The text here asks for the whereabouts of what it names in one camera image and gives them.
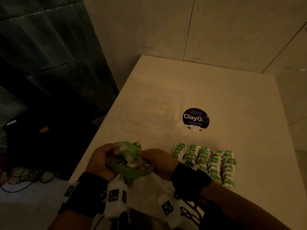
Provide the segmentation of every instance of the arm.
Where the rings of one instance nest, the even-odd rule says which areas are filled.
[[[160,149],[139,151],[138,154],[154,164],[158,176],[171,181],[171,176],[179,164],[178,160]],[[215,182],[203,187],[196,200],[196,204],[204,211],[207,206],[205,199],[219,205],[227,216],[244,229],[289,229],[259,206]]]
[[[114,144],[105,144],[97,148],[85,171],[103,178],[106,182],[112,181],[117,174],[106,167],[106,153],[117,149],[118,146]],[[90,230],[92,224],[93,218],[68,209],[58,214],[48,230]]]

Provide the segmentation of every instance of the dark tiled wall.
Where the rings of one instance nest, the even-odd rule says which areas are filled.
[[[48,95],[75,92],[101,112],[118,93],[82,0],[0,0],[0,56]]]

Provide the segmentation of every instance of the white table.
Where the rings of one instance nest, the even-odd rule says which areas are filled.
[[[193,133],[183,124],[189,108],[208,114],[208,128]],[[145,149],[186,143],[233,151],[233,191],[291,229],[307,226],[306,194],[273,76],[142,55],[69,182],[98,146],[139,139]],[[154,200],[171,189],[155,174],[141,178],[128,205],[163,219]]]

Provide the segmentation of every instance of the forearm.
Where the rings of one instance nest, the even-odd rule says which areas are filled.
[[[55,218],[48,230],[90,230],[92,224],[93,218],[66,210]]]
[[[289,229],[259,206],[215,182],[203,187],[201,195],[219,205],[227,216],[244,229]],[[205,211],[204,199],[199,198],[196,203]]]

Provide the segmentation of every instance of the person's right hand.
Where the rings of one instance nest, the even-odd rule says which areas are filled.
[[[155,173],[162,179],[170,181],[171,175],[179,164],[179,161],[173,158],[169,153],[158,149],[148,149],[138,151],[140,158],[152,162],[155,166]]]

